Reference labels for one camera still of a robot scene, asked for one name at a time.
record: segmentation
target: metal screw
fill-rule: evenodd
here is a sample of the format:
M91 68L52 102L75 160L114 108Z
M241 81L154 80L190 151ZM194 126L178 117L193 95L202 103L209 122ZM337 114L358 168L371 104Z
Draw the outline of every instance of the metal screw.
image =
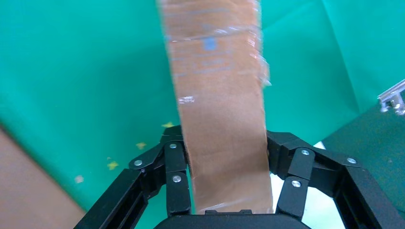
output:
M353 158L350 158L350 157L347 159L347 161L350 162L350 163L352 163L352 164L356 164L356 163L357 163L356 160L354 160Z
M301 182L299 182L299 181L297 181L297 180L293 180L293 181L291 182L291 184L292 184L292 186L294 186L294 187L301 187Z
M142 165L142 161L141 161L141 160L136 160L136 161L134 162L134 165L140 166L140 165Z
M174 176L173 177L173 182L174 183L179 183L181 181L181 177L180 176Z

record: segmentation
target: blue marking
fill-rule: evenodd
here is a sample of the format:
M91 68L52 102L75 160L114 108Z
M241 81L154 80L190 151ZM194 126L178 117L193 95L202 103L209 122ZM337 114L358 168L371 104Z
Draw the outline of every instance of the blue marking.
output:
M204 38L204 49L206 51L214 51L217 48L216 39L214 37Z

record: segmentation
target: brown cardboard sheet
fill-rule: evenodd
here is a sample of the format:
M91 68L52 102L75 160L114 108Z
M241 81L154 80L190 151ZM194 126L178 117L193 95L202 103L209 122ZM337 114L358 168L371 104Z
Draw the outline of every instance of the brown cardboard sheet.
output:
M84 212L0 129L0 228L71 229Z
M198 214L272 212L258 5L160 0Z

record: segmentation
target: dark green surface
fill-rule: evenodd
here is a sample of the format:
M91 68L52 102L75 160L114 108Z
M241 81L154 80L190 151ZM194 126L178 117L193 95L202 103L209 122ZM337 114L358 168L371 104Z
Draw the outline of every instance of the dark green surface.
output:
M315 143L405 75L402 0L262 7L270 130ZM0 120L89 209L161 125L179 123L154 1L0 1ZM163 189L139 228L165 217L164 199Z
M328 150L360 159L405 218L405 116L382 114L380 108L374 106L322 142Z

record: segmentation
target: clear packing tape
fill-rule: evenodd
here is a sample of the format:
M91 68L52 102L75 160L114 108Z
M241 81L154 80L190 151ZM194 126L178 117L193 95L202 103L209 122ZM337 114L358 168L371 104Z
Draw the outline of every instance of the clear packing tape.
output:
M161 17L164 20L164 33L167 42L202 41L206 50L214 51L213 54L219 55L221 53L215 52L215 49L221 49L218 47L218 40L221 37L244 34L245 42L252 47L250 56L258 65L250 70L257 72L258 79L263 86L271 85L269 65L262 56L263 42L259 1L158 0L158 2L160 3ZM227 52L232 54L231 50L224 50L224 48L222 48L224 54ZM168 50L169 55L174 60L178 60L177 53L181 55L181 52L176 47Z
M197 213L271 213L260 2L158 3Z

